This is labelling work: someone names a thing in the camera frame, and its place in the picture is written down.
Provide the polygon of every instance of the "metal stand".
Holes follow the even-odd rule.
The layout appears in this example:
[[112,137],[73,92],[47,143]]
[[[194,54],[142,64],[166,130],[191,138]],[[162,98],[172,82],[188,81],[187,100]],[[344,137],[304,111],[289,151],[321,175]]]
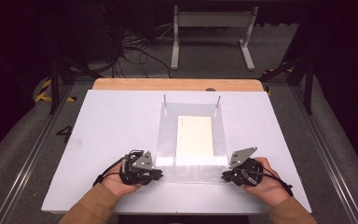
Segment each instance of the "metal stand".
[[312,96],[312,82],[313,82],[313,65],[310,62],[310,59],[299,58],[295,59],[290,63],[286,63],[274,71],[268,73],[265,76],[262,76],[258,80],[261,82],[265,82],[273,77],[276,77],[280,73],[286,71],[291,67],[295,67],[293,69],[292,74],[287,78],[287,83],[289,86],[298,86],[301,79],[307,74],[305,81],[305,92],[304,92],[304,106],[307,109],[307,112],[311,115],[312,111],[310,110],[310,99]]
[[173,48],[171,69],[178,69],[179,62],[179,27],[245,27],[246,36],[241,39],[240,46],[243,58],[250,71],[255,70],[251,54],[248,50],[248,43],[251,37],[252,29],[255,24],[258,7],[253,7],[252,12],[179,12],[178,6],[175,6],[173,12]]
[[73,75],[70,66],[76,68],[82,73],[93,77],[100,78],[99,74],[90,71],[88,68],[85,68],[61,55],[56,55],[55,58],[50,63],[50,78],[51,78],[51,109],[50,114],[53,114],[56,110],[58,104],[60,103],[60,77],[64,85],[73,85],[76,78]]

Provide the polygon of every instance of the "dark background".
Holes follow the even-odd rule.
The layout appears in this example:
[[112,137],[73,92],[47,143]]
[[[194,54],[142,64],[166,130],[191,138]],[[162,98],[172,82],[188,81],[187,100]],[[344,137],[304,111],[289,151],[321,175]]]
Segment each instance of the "dark background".
[[[125,26],[151,39],[156,36],[154,27],[172,22],[172,6],[115,6],[115,10]],[[322,37],[312,55],[314,73],[358,155],[358,4],[313,10],[300,6],[261,7],[256,23],[301,21],[303,25],[285,60],[302,56],[307,48],[313,48],[314,38]],[[328,29],[320,34],[324,24]],[[122,27],[114,25],[114,35],[123,35]],[[30,7],[20,1],[0,0],[0,141],[34,106],[34,88],[48,75],[55,52],[85,66],[91,61],[112,60],[119,56],[120,49],[112,46],[110,37],[98,5]]]

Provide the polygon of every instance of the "black cable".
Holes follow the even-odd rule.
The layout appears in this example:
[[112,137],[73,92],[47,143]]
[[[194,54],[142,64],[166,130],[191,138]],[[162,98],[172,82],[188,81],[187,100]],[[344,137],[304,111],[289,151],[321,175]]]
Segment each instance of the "black cable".
[[128,60],[127,58],[124,58],[124,60],[127,61],[128,63],[133,63],[133,64],[141,65],[140,63],[132,62],[132,61]]
[[137,49],[143,49],[146,46],[148,40],[145,38],[138,37],[138,38],[130,39],[129,41],[124,42],[124,43],[123,43],[123,41],[126,41],[125,38],[123,38],[121,40],[122,48],[125,48],[126,45],[129,45],[129,46],[135,47]]
[[135,152],[142,152],[142,153],[144,153],[143,150],[133,149],[133,150],[130,151],[129,156],[132,156],[131,154],[133,154],[133,153],[135,153]]
[[116,161],[115,163],[113,163],[111,166],[109,166],[105,171],[103,171],[103,173],[101,175],[98,175],[97,179],[94,181],[94,183],[92,184],[92,186],[95,186],[97,183],[101,183],[104,179],[104,175],[106,175],[107,172],[110,171],[110,169],[112,169],[113,167],[115,167],[116,165],[118,165],[119,163],[121,163],[124,160],[125,157],[122,157],[120,160]]
[[149,78],[149,76],[147,75],[147,73],[146,73],[146,71],[145,71],[145,69],[144,69],[144,63],[147,63],[147,55],[146,55],[146,59],[145,59],[145,61],[144,61],[143,63],[142,63],[142,61],[141,61],[142,55],[146,55],[146,54],[141,53],[141,54],[139,55],[138,60],[139,60],[139,63],[140,63],[140,65],[141,65],[142,71],[144,71],[145,76],[146,76],[147,78]]
[[124,74],[123,74],[123,68],[121,67],[121,64],[120,64],[120,61],[119,61],[119,60],[117,60],[117,64],[118,64],[118,66],[120,67],[120,74],[121,74],[121,76],[122,76],[122,77],[126,77],[126,76],[124,76]]
[[110,173],[110,174],[107,174],[107,175],[105,175],[104,177],[106,178],[107,176],[109,176],[109,175],[119,175],[120,173]]
[[264,166],[263,166],[263,169],[266,170],[267,172],[269,172],[271,175],[275,176],[276,178],[278,178],[275,174],[273,174],[270,170],[266,169]]
[[151,56],[149,53],[147,53],[146,51],[144,51],[144,50],[142,50],[142,49],[137,49],[137,48],[134,48],[134,47],[127,47],[127,48],[128,48],[128,49],[133,49],[133,50],[141,51],[142,53],[144,53],[145,55],[149,56],[150,58],[152,58],[152,59],[158,61],[159,63],[162,63],[162,64],[167,68],[167,70],[168,70],[168,77],[169,77],[169,78],[172,78],[170,68],[167,66],[167,64],[165,64],[165,63],[162,62],[161,60],[159,60],[159,59],[157,59],[157,58]]
[[[172,28],[170,28],[170,30],[168,31],[168,33],[164,33],[165,35],[169,35],[170,33],[172,32]],[[146,46],[143,50],[145,50],[145,49],[148,49],[150,46],[152,46],[152,45],[155,45],[155,44],[159,44],[159,43],[161,43],[162,41],[164,41],[164,40],[166,40],[167,38],[166,37],[163,37],[163,36],[160,36],[160,37],[158,37],[156,40],[157,41],[154,41],[154,42],[151,42],[148,46]]]
[[[107,64],[107,65],[104,65],[104,66],[99,67],[99,68],[96,68],[96,69],[89,69],[89,70],[90,70],[91,72],[101,73],[101,72],[104,72],[104,71],[108,70],[108,69],[112,66],[112,64],[114,64],[114,62],[111,62],[111,63],[109,63],[109,64]],[[84,73],[82,73],[82,72],[77,72],[77,71],[73,71],[73,73],[74,73],[74,74],[77,74],[77,75],[79,75],[79,74],[84,74]]]
[[280,182],[280,184],[282,185],[282,187],[287,191],[287,193],[290,195],[290,197],[293,197],[293,192],[291,190],[291,188],[293,187],[292,185],[288,185],[286,184],[283,180],[281,180],[280,178],[276,177],[275,175],[268,175],[268,174],[264,174],[264,173],[259,173],[259,172],[255,172],[255,171],[246,171],[246,173],[248,174],[255,174],[255,175],[263,175],[269,178],[272,178],[278,182]]
[[127,37],[129,37],[128,38],[129,42],[136,41],[136,40],[140,39],[140,37],[137,36],[136,34],[129,34],[129,35],[123,35],[122,40],[123,41],[126,40]]

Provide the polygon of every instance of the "metal rod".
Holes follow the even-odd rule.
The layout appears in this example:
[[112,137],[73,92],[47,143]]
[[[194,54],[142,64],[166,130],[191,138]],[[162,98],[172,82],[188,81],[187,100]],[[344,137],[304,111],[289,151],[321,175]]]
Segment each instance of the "metal rod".
[[297,65],[298,63],[300,63],[303,59],[302,58],[298,58],[295,59],[294,61],[290,62],[290,63],[286,63],[282,66],[279,66],[278,68],[276,68],[274,71],[268,73],[267,75],[264,75],[262,77],[260,77],[258,80],[261,82],[265,82],[273,77],[276,77],[277,75],[279,75],[280,73],[286,71],[287,69]]
[[304,106],[310,115],[312,114],[312,111],[310,109],[310,101],[312,98],[312,82],[313,82],[313,65],[310,64],[306,75],[305,90],[304,90]]
[[57,61],[53,60],[50,65],[50,78],[51,78],[51,109],[50,114],[53,114],[58,104],[60,103],[60,91],[59,91],[59,78],[57,73]]
[[217,99],[216,108],[219,108],[219,103],[220,103],[220,96],[219,96],[219,99]]
[[247,31],[246,31],[246,37],[243,39],[243,42],[241,44],[242,48],[247,48],[249,44],[249,39],[251,38],[252,30],[255,24],[255,17],[257,16],[257,10],[258,7],[253,7],[252,9],[252,17],[249,19],[249,22],[247,24]]

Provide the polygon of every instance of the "wrist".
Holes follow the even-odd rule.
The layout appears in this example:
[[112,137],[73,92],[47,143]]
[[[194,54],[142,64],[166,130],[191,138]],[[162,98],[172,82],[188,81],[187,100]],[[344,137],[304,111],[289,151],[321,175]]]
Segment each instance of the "wrist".
[[123,197],[123,195],[125,194],[124,192],[122,192],[122,190],[120,189],[120,185],[118,184],[117,181],[109,179],[109,178],[105,178],[101,184],[106,187],[111,193],[113,193],[116,197],[118,197],[119,199],[121,197]]
[[265,194],[263,196],[264,197],[260,199],[270,207],[276,206],[290,198],[290,195],[284,189],[276,189],[270,194]]

